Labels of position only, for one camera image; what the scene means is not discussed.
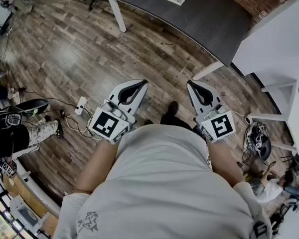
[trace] camouflage pants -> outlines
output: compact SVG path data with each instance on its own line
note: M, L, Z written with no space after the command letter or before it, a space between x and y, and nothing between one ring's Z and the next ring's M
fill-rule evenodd
M37 144L46 140L49 136L55 134L58 129L59 122L51 121L46 122L45 119L41 119L36 126L25 124L29 132L30 143L29 146Z

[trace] table top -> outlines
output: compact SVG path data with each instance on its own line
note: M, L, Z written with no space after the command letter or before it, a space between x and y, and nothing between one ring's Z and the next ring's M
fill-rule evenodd
M233 0L119 0L165 21L229 66L251 27L251 15Z
M291 99L289 102L289 111L287 112L286 116L286 123L288 125L290 134L293 137L295 142L295 147L299 154L299 82L296 81L292 94Z

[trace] white table leg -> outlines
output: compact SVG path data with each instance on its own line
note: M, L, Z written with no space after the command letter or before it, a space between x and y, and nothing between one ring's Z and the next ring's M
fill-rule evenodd
M291 145L287 145L287 144L283 144L283 143L275 142L275 141L272 141L272 142L271 142L271 145L272 145L272 146L275 146L275 147L278 147L278 148L281 148L281 149L290 150L290 151L293 152L293 156L295 156L296 153L297 153L297 148L296 148L296 147L293 147L293 146L291 146Z
M250 116L253 119L286 121L285 117L283 115L280 115L280 114L251 113Z
M109 0L109 2L110 2L110 5L112 7L112 10L113 10L114 16L116 18L116 21L118 22L118 25L120 27L120 30L123 33L125 33L126 32L126 27L125 27L124 20L122 18L122 14L121 14L121 11L120 11L117 0Z
M205 67L199 73L195 74L193 76L193 80L197 81L200 78L206 76L209 73L214 72L215 70L217 70L219 67L222 67L222 66L223 66L222 62L220 62L220 61L214 62L214 63L210 64L209 66Z
M277 90L279 88L289 87L293 86L296 82L288 82L288 83L282 83L282 84L271 84L261 89L262 92L268 92L272 90Z

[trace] gray t-shirt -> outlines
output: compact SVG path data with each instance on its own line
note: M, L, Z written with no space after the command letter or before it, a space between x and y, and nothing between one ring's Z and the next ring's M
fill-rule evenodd
M249 239L258 220L270 235L250 185L231 188L207 155L205 141L181 127L126 134L106 181L91 196L64 197L54 238Z

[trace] black shoe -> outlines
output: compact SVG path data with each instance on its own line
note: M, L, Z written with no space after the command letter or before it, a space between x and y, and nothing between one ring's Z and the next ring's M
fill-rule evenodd
M51 121L51 117L49 115L44 116L44 118L45 118L45 122Z
M144 121L144 125L150 125L150 124L153 124L153 121L151 121L150 119Z
M169 116L173 117L177 114L177 112L178 112L178 102L173 101L169 104L167 113Z
M56 119L56 121L59 122L59 125L58 125L58 129L55 132L55 135L56 135L57 138L63 138L64 132L63 132L61 122L60 122L59 119Z

